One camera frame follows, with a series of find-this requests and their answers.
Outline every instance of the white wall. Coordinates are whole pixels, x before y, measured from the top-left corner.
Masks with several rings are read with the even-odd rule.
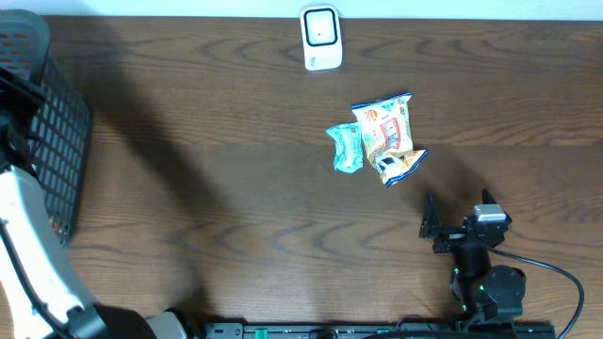
[[[304,0],[0,0],[39,14],[297,17]],[[603,0],[331,0],[344,18],[603,20]]]

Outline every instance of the black plastic basket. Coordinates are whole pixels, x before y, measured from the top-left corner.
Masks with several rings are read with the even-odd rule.
[[[41,141],[35,170],[45,193],[49,227],[67,246],[75,226],[92,123],[90,110],[49,45],[50,29],[42,17],[26,10],[0,11],[0,67],[40,86],[46,99],[32,123],[32,133]]]

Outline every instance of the snack bag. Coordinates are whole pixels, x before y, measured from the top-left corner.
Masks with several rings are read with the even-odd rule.
[[[333,126],[327,134],[335,140],[333,167],[346,173],[354,173],[363,165],[362,137],[359,122]]]
[[[368,162],[386,187],[404,179],[428,154],[426,150],[413,151],[407,105],[411,97],[411,92],[405,92],[351,107],[362,126]]]

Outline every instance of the chip bag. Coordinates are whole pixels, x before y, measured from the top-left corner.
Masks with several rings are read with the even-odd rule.
[[[407,105],[411,97],[411,92],[405,92],[351,107],[362,126],[368,162],[386,187],[404,179],[428,154],[426,150],[413,151]]]

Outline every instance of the wood grain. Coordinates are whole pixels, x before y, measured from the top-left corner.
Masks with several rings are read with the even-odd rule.
[[[303,68],[296,20],[48,17],[94,112],[76,271],[107,304],[249,321],[396,321],[460,312],[451,258],[417,237],[423,196],[458,223],[490,187],[500,247],[586,289],[570,337],[603,326],[603,24],[344,20],[341,68]],[[324,131],[403,90],[429,157],[386,189],[333,171]],[[564,277],[528,276],[525,319],[561,331]],[[0,334],[11,322],[2,298]]]

